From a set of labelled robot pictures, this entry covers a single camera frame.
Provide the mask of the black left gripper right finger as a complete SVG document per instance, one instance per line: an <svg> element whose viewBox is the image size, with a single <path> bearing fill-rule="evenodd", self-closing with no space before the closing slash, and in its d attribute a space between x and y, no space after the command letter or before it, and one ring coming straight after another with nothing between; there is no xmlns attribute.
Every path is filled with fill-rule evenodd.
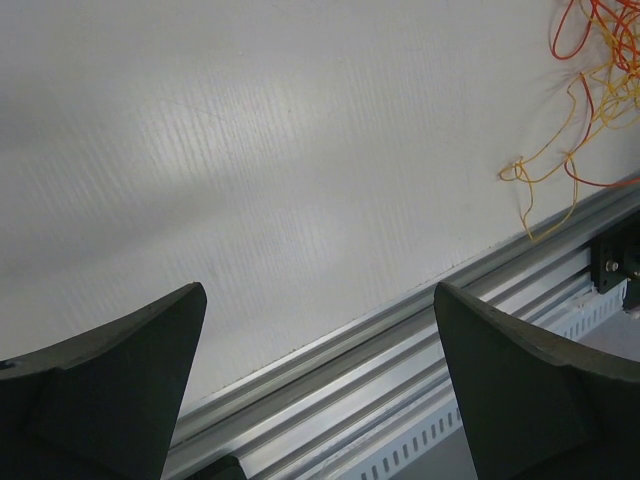
<svg viewBox="0 0 640 480"><path fill-rule="evenodd" d="M445 282L439 337L481 479L636 479L639 364Z"/></svg>

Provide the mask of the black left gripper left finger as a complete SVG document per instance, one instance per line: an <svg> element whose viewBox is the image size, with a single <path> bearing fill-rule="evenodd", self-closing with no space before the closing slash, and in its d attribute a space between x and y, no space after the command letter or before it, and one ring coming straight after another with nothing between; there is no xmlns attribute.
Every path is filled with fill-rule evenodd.
<svg viewBox="0 0 640 480"><path fill-rule="evenodd" d="M4 479L158 479L207 305L194 282L1 362Z"/></svg>

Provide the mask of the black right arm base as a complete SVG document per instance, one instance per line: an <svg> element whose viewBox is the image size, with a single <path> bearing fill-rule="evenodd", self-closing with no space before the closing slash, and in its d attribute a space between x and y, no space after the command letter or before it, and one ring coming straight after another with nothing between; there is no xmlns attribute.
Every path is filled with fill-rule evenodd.
<svg viewBox="0 0 640 480"><path fill-rule="evenodd" d="M186 480L247 480L239 459L225 455L190 475Z"/></svg>

